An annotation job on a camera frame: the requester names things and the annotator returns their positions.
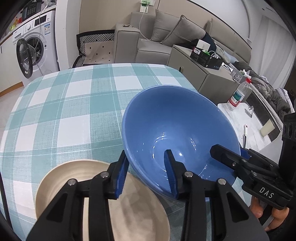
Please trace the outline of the white washing machine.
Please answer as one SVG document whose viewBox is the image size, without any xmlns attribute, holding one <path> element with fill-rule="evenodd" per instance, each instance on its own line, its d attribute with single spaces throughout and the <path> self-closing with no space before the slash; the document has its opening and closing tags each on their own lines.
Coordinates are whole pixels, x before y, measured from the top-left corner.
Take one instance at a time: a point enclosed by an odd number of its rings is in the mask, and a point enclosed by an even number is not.
<svg viewBox="0 0 296 241">
<path fill-rule="evenodd" d="M 55 39 L 54 9 L 31 19 L 13 33 L 23 86 L 60 70 Z"/>
</svg>

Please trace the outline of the grey sofa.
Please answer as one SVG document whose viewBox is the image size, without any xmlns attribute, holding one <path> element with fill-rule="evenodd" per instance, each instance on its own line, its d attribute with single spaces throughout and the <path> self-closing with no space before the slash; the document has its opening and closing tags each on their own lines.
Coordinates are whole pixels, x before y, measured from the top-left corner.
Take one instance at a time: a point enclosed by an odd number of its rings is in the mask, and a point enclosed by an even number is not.
<svg viewBox="0 0 296 241">
<path fill-rule="evenodd" d="M 184 15 L 176 17 L 158 9 L 153 15 L 132 12 L 127 25 L 116 24 L 115 63 L 167 64 L 174 45 L 193 49 L 202 40 L 224 60 L 250 62 L 251 47 L 234 30 L 212 18 L 200 27 Z"/>
</svg>

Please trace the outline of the clear water bottle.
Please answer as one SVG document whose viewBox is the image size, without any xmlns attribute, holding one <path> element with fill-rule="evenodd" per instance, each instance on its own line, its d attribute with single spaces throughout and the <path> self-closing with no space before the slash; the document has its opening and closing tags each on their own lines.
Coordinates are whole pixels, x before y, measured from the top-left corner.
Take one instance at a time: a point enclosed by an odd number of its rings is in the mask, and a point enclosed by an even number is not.
<svg viewBox="0 0 296 241">
<path fill-rule="evenodd" d="M 244 99 L 244 97 L 247 95 L 250 83 L 251 79 L 246 78 L 244 82 L 238 85 L 237 89 L 234 91 L 234 93 L 228 100 L 228 102 L 233 107 L 237 107 L 240 104 L 240 102 Z"/>
</svg>

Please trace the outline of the cream cup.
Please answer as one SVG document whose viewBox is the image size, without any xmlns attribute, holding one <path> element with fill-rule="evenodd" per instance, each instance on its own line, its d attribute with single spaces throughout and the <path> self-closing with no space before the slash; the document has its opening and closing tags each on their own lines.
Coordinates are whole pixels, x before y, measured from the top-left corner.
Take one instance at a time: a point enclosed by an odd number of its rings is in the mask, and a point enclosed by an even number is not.
<svg viewBox="0 0 296 241">
<path fill-rule="evenodd" d="M 260 129 L 260 134 L 262 137 L 267 136 L 270 132 L 272 132 L 275 129 L 275 126 L 271 119 L 269 119 L 264 126 Z"/>
</svg>

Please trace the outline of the white small box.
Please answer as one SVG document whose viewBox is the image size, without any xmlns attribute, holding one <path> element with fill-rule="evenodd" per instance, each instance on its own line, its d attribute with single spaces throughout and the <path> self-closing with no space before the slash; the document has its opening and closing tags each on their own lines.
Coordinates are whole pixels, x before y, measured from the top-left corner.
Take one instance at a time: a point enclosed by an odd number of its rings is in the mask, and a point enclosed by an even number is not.
<svg viewBox="0 0 296 241">
<path fill-rule="evenodd" d="M 208 51 L 210 46 L 211 45 L 209 43 L 207 43 L 201 39 L 197 42 L 197 45 L 196 45 L 197 48 L 205 50 L 205 51 Z"/>
</svg>

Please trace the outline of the blue bowl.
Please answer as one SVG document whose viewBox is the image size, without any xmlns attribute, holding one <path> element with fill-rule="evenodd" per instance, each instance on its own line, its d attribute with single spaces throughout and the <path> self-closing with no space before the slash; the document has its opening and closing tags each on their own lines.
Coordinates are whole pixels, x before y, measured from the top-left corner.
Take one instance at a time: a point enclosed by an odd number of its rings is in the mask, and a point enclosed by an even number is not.
<svg viewBox="0 0 296 241">
<path fill-rule="evenodd" d="M 156 151 L 125 148 L 125 154 L 138 178 L 152 191 L 172 199 L 164 153 L 163 148 Z M 188 171 L 197 174 L 202 179 L 215 181 L 218 178 L 224 178 L 230 184 L 235 181 L 234 171 L 213 159 L 209 153 L 202 156 L 196 153 L 188 155 L 178 150 L 173 150 L 172 153 L 176 161 L 182 162 Z"/>
<path fill-rule="evenodd" d="M 202 156 L 218 144 L 240 154 L 238 137 L 224 113 L 203 95 L 173 85 L 150 87 L 129 102 L 122 141 L 129 150 L 163 148 Z"/>
</svg>

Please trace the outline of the black pressure cooker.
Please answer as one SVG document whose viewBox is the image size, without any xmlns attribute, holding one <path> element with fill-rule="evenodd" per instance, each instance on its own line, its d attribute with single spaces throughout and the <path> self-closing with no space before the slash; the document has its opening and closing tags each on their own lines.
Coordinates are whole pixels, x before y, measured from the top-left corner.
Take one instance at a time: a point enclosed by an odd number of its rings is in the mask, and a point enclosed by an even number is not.
<svg viewBox="0 0 296 241">
<path fill-rule="evenodd" d="M 41 11 L 41 7 L 44 1 L 36 0 L 36 1 L 29 1 L 23 8 L 22 17 L 29 18 L 36 13 Z"/>
</svg>

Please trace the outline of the teal checked tablecloth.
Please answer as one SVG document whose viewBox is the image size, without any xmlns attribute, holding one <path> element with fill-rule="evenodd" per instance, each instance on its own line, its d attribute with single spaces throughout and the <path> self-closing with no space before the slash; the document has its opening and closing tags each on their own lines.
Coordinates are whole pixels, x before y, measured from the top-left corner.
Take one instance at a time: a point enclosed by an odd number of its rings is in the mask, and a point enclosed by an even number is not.
<svg viewBox="0 0 296 241">
<path fill-rule="evenodd" d="M 141 90 L 162 84 L 193 89 L 176 69 L 130 63 L 67 69 L 23 89 L 1 134 L 1 176 L 21 240 L 36 222 L 36 193 L 44 176 L 67 161 L 117 161 L 128 103 Z"/>
</svg>

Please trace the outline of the grey cushion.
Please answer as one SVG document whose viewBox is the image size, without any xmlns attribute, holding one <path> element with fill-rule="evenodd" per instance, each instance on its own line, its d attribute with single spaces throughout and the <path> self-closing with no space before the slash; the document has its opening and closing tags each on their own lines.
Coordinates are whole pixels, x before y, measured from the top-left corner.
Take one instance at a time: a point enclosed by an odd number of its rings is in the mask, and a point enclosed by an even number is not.
<svg viewBox="0 0 296 241">
<path fill-rule="evenodd" d="M 154 29 L 151 40 L 161 42 L 171 32 L 179 21 L 179 17 L 164 13 L 156 9 Z"/>
<path fill-rule="evenodd" d="M 176 26 L 165 37 L 165 39 L 162 40 L 161 43 L 163 45 L 172 47 L 176 44 L 202 39 L 205 34 L 206 31 L 202 27 L 195 24 L 184 15 L 181 15 Z"/>
</svg>

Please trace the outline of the grey bedside cabinet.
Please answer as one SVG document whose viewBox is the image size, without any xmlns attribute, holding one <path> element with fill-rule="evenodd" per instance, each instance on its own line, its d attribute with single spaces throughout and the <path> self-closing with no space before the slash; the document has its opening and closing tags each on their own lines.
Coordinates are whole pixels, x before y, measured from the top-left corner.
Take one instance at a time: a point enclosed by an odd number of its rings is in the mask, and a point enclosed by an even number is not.
<svg viewBox="0 0 296 241">
<path fill-rule="evenodd" d="M 219 70 L 205 68 L 190 58 L 191 50 L 174 45 L 168 66 L 181 72 L 193 87 L 214 104 L 226 103 L 238 83 L 223 67 Z"/>
</svg>

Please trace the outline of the patterned floor mat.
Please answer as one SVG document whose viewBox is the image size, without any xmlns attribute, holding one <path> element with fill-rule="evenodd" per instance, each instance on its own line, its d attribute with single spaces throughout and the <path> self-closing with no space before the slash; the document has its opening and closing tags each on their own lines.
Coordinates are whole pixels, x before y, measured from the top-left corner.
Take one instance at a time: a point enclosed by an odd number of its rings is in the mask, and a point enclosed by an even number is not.
<svg viewBox="0 0 296 241">
<path fill-rule="evenodd" d="M 114 34 L 115 30 L 96 30 L 76 35 L 79 55 L 72 67 L 114 63 Z"/>
</svg>

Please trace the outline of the cream round plate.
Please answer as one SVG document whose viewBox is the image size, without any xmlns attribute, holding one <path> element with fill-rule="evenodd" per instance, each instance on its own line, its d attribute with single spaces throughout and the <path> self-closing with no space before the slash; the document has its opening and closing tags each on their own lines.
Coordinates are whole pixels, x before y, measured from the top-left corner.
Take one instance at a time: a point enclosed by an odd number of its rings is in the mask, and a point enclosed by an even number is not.
<svg viewBox="0 0 296 241">
<path fill-rule="evenodd" d="M 35 200 L 36 216 L 52 201 L 69 179 L 92 179 L 109 164 L 97 160 L 73 160 L 52 169 L 41 181 Z M 170 225 L 165 209 L 156 195 L 138 178 L 127 174 L 123 192 L 109 201 L 115 240 L 169 240 Z"/>
</svg>

